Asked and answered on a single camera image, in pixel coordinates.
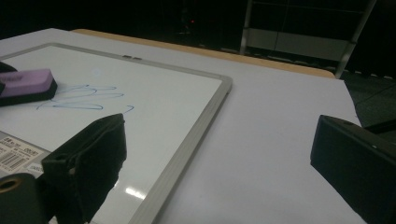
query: white table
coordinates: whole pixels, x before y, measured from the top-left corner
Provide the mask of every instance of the white table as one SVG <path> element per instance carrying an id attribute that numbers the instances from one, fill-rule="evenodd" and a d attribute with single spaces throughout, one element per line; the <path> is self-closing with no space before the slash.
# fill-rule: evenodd
<path id="1" fill-rule="evenodd" d="M 56 29 L 0 41 L 0 56 L 58 42 L 233 79 L 157 223 L 364 223 L 310 165 L 321 114 L 359 124 L 342 80 Z"/>

